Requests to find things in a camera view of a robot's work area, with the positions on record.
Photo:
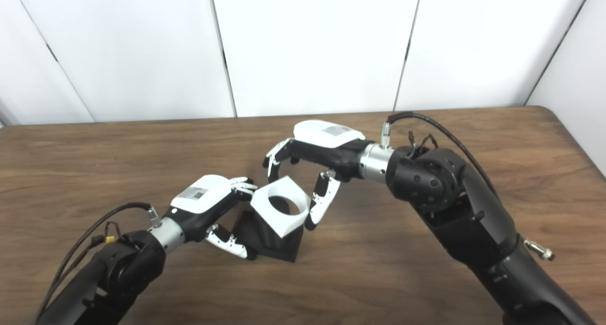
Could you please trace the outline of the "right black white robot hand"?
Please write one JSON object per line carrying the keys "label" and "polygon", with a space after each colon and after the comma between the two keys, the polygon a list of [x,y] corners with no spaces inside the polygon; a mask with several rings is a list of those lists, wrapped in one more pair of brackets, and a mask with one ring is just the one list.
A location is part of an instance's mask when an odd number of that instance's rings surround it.
{"label": "right black white robot hand", "polygon": [[306,120],[294,126],[294,135],[279,142],[266,154],[262,167],[267,169],[267,180],[279,178],[283,161],[297,164],[303,160],[325,167],[318,174],[312,191],[309,215],[304,222],[307,230],[314,230],[332,204],[342,183],[352,178],[361,179],[361,155],[373,141],[356,129],[339,124]]}

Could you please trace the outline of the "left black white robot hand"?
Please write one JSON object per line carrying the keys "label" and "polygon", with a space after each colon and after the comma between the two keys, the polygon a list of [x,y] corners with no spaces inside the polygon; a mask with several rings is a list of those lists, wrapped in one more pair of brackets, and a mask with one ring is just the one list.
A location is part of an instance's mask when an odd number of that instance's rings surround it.
{"label": "left black white robot hand", "polygon": [[256,259],[248,245],[218,224],[240,202],[250,202],[258,186],[247,177],[204,175],[173,198],[154,235],[170,253],[180,244],[208,243],[245,260]]}

